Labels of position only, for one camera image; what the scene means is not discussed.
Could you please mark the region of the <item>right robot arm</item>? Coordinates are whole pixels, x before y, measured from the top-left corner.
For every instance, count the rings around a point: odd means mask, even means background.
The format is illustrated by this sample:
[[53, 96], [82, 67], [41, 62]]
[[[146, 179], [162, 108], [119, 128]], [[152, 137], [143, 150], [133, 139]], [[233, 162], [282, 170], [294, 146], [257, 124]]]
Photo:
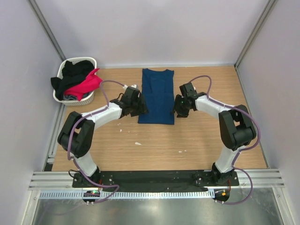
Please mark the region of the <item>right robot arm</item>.
[[244, 105], [226, 105], [207, 93], [198, 93], [191, 82], [180, 86], [181, 94], [176, 95], [172, 113], [186, 118], [189, 111], [201, 111], [218, 119], [223, 147], [218, 160], [211, 169], [212, 180], [222, 185], [233, 175], [234, 164], [242, 150], [256, 138], [256, 130]]

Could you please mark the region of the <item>blue t shirt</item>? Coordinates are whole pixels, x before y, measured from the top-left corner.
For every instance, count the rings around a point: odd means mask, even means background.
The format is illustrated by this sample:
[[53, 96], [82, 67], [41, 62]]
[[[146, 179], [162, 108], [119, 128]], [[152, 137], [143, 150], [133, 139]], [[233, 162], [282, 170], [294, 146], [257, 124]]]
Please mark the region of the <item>blue t shirt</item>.
[[142, 94], [149, 112], [139, 116], [139, 124], [174, 125], [173, 76], [174, 71], [169, 69], [142, 70]]

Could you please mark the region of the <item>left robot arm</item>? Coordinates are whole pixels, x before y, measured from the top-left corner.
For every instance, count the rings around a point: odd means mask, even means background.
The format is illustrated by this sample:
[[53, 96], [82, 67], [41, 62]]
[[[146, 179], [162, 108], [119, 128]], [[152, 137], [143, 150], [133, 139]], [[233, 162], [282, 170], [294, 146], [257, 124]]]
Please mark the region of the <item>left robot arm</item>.
[[94, 111], [73, 111], [68, 115], [57, 142], [67, 152], [67, 159], [72, 160], [78, 169], [74, 174], [73, 187], [100, 186], [101, 171], [90, 153], [93, 135], [98, 128], [128, 115], [134, 117], [149, 112], [145, 96], [134, 85], [126, 87], [120, 96]]

